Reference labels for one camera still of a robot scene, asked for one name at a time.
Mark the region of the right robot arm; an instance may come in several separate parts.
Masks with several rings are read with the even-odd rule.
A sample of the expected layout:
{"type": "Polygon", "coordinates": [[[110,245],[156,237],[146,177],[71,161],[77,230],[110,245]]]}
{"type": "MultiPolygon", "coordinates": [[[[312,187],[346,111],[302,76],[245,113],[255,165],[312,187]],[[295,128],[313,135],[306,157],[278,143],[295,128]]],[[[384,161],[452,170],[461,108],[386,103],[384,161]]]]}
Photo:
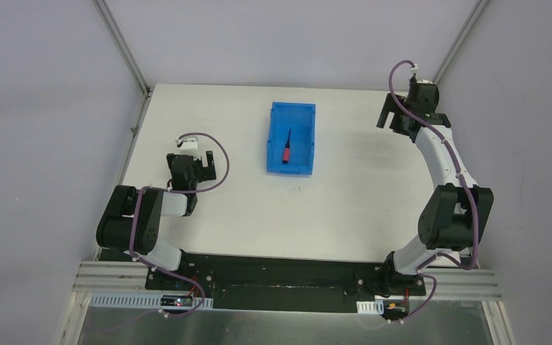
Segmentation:
{"type": "Polygon", "coordinates": [[[405,292],[423,294],[420,271],[453,252],[475,250],[484,233],[494,194],[479,186],[455,148],[451,122],[436,112],[438,86],[410,79],[406,96],[389,93],[377,127],[409,137],[420,150],[434,191],[418,219],[418,233],[403,248],[388,254],[377,270],[373,290],[383,297],[405,292]]]}

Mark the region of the controller board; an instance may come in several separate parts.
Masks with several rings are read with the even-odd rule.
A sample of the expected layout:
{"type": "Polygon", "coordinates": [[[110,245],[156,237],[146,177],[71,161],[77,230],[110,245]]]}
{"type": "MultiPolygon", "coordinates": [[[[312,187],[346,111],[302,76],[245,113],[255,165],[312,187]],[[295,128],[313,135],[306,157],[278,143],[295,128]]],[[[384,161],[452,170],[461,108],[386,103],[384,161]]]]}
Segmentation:
{"type": "Polygon", "coordinates": [[[409,314],[408,301],[384,302],[384,312],[382,316],[385,319],[400,320],[407,317],[408,314],[409,314]]]}
{"type": "Polygon", "coordinates": [[[194,297],[191,295],[163,295],[160,305],[163,308],[191,308],[194,297]]]}

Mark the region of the left controller board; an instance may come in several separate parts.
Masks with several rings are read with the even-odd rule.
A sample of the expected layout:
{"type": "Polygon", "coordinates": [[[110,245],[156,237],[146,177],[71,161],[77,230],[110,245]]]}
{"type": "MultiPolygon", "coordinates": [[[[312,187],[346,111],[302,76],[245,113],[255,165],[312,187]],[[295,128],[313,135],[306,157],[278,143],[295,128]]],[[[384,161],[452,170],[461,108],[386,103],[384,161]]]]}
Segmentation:
{"type": "Polygon", "coordinates": [[[163,295],[160,305],[163,308],[191,308],[194,297],[191,295],[163,295]]]}

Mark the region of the blue plastic bin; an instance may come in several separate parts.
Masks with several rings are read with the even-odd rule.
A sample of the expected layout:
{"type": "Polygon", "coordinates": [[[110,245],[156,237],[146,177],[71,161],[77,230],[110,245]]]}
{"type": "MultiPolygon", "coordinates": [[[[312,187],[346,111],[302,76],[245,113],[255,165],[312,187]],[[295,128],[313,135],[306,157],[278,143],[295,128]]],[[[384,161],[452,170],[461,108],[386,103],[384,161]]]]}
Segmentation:
{"type": "Polygon", "coordinates": [[[276,175],[311,175],[315,154],[316,105],[274,102],[270,109],[266,170],[276,175]],[[282,164],[282,152],[291,131],[290,161],[282,164]]]}

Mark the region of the red handled screwdriver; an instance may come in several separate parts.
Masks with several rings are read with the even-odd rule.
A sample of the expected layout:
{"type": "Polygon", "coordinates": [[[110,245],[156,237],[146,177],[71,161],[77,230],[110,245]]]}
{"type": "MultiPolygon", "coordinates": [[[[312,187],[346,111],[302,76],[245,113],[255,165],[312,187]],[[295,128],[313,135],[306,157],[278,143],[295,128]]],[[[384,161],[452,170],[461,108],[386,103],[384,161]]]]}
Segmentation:
{"type": "Polygon", "coordinates": [[[289,128],[287,133],[287,140],[285,142],[285,148],[282,152],[282,164],[287,165],[290,161],[290,138],[292,129],[289,128]]]}

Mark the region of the aluminium frame rail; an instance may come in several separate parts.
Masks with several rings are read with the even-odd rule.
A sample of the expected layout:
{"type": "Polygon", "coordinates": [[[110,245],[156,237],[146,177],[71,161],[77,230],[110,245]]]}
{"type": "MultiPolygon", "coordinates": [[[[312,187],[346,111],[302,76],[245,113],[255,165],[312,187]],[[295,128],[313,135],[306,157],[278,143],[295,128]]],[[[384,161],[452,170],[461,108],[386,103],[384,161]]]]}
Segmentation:
{"type": "Polygon", "coordinates": [[[73,292],[136,293],[144,291],[149,269],[139,262],[82,261],[73,292]]]}

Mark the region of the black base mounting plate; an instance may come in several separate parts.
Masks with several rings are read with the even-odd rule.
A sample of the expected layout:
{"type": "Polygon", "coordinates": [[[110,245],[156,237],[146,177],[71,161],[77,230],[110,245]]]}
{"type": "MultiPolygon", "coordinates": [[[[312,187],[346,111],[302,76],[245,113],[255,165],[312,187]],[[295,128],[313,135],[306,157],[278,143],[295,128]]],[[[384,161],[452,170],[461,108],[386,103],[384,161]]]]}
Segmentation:
{"type": "Polygon", "coordinates": [[[419,275],[403,275],[386,262],[338,262],[184,254],[179,278],[148,272],[148,290],[185,291],[190,278],[215,309],[354,313],[375,297],[403,300],[426,295],[419,275]]]}

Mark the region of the right controller board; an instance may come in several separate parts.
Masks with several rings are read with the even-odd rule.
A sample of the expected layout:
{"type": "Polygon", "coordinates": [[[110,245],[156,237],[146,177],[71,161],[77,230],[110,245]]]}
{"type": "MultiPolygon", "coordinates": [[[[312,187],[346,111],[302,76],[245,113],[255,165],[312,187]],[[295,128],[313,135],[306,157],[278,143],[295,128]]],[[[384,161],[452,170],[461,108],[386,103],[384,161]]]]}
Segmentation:
{"type": "Polygon", "coordinates": [[[385,319],[400,320],[407,317],[408,314],[409,314],[408,301],[384,302],[384,312],[382,316],[385,319]]]}

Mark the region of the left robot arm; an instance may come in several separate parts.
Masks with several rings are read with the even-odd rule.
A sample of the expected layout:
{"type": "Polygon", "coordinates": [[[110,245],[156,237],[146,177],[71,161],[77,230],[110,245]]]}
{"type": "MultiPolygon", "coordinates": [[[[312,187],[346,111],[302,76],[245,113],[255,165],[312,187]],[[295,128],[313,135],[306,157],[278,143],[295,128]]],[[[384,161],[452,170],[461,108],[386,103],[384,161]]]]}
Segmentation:
{"type": "Polygon", "coordinates": [[[166,156],[171,172],[170,185],[183,193],[170,193],[162,188],[144,190],[117,185],[96,230],[97,244],[144,259],[169,271],[176,271],[183,250],[160,235],[164,217],[190,216],[198,202],[199,183],[216,179],[212,151],[203,158],[170,153],[166,156]]]}

